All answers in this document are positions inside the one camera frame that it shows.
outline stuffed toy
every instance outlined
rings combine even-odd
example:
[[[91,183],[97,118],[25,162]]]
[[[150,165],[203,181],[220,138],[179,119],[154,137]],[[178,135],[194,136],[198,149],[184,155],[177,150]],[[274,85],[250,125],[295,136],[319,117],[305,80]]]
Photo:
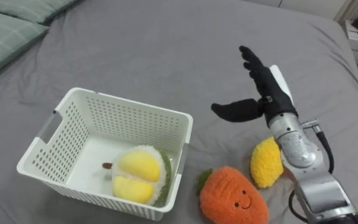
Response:
[[[273,137],[259,143],[251,156],[250,173],[259,188],[271,187],[283,174],[280,149]]]
[[[115,197],[162,207],[168,196],[171,164],[168,156],[153,146],[136,146],[116,157],[111,166]]]
[[[200,208],[215,224],[267,224],[269,210],[258,190],[238,170],[207,170],[198,180]]]

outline gray bed sheet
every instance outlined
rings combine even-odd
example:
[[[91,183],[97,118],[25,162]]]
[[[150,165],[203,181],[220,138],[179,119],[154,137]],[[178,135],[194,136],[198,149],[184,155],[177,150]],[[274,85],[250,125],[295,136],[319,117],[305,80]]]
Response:
[[[238,46],[280,67],[301,120],[321,120],[334,175],[358,208],[358,71],[333,21],[233,0],[92,0],[58,17],[44,40],[0,75],[0,223],[151,223],[66,198],[19,175],[16,164],[64,94],[78,86],[194,117],[173,210],[161,223],[209,223],[194,180],[233,166],[249,176],[264,119],[231,124],[211,103],[258,98]],[[288,210],[287,178],[261,190],[269,223],[300,223]]]

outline green plaid pillow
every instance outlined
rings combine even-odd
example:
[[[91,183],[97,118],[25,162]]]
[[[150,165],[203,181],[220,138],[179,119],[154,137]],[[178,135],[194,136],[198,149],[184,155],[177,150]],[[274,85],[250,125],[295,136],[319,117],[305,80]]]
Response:
[[[0,0],[0,13],[44,23],[77,0]]]
[[[47,27],[0,14],[0,69],[47,30]]]

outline robotic hand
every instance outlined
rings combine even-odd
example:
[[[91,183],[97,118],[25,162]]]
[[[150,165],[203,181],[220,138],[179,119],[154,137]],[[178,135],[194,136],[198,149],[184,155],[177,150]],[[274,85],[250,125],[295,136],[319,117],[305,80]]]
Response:
[[[247,47],[240,51],[244,67],[254,79],[261,99],[246,99],[229,105],[213,104],[211,109],[222,119],[245,122],[265,115],[267,126],[273,132],[282,161],[294,191],[307,218],[292,208],[294,191],[289,198],[292,213],[300,220],[314,224],[358,224],[358,214],[340,183],[331,175],[334,159],[317,120],[300,123],[292,103],[291,93],[277,66],[265,67]],[[312,128],[329,158],[327,170],[323,152],[311,142],[304,129]]]

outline yellow plush toy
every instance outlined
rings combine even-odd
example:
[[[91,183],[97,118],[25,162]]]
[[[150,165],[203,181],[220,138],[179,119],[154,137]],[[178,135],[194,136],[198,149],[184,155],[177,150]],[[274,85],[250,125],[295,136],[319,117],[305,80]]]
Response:
[[[250,173],[256,186],[271,187],[283,171],[280,149],[273,137],[256,145],[250,161]]]
[[[153,146],[137,146],[118,156],[111,167],[115,197],[162,207],[171,180],[168,156]]]

